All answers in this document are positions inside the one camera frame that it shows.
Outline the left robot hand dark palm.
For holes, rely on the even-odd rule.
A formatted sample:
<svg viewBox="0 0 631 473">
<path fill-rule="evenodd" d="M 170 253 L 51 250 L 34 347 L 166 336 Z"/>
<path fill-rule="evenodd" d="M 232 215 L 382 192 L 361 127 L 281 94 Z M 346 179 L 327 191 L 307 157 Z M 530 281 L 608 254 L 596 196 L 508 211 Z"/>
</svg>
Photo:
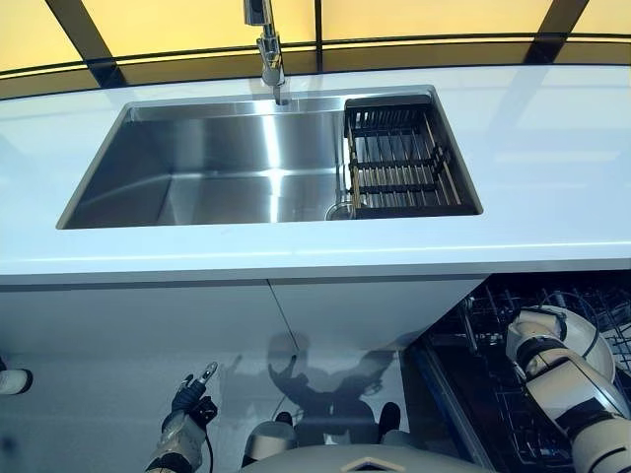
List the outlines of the left robot hand dark palm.
<svg viewBox="0 0 631 473">
<path fill-rule="evenodd" d="M 192 415 L 195 420 L 209 423 L 218 413 L 210 395 L 206 395 L 207 383 L 218 368 L 216 362 L 208 364 L 198 376 L 188 374 L 179 385 L 171 403 L 172 413 Z"/>
</svg>

